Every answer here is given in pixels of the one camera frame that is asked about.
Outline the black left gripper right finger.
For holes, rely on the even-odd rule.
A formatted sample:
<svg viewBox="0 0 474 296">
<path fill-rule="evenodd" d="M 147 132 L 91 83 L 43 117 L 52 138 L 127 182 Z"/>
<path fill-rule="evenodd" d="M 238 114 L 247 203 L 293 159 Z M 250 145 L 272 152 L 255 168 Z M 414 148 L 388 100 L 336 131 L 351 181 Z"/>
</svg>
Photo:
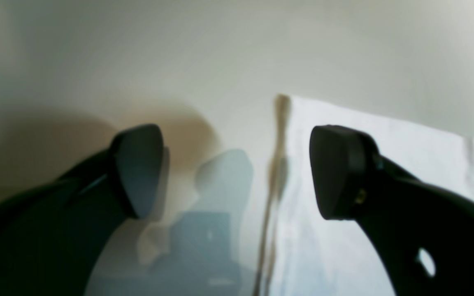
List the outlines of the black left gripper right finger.
<svg viewBox="0 0 474 296">
<path fill-rule="evenodd" d="M 397 296 L 474 296 L 473 201 L 419 180 L 344 126 L 314 127 L 309 158 L 321 216 L 356 221 Z"/>
</svg>

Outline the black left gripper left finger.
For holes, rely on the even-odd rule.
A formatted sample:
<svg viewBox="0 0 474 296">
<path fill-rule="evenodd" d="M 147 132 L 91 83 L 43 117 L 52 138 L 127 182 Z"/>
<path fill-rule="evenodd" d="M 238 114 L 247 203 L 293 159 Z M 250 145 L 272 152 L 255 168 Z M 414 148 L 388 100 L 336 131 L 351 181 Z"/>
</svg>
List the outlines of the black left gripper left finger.
<svg viewBox="0 0 474 296">
<path fill-rule="evenodd" d="M 114 231 L 150 214 L 164 163 L 159 126 L 140 125 L 0 203 L 0 296 L 82 296 Z"/>
</svg>

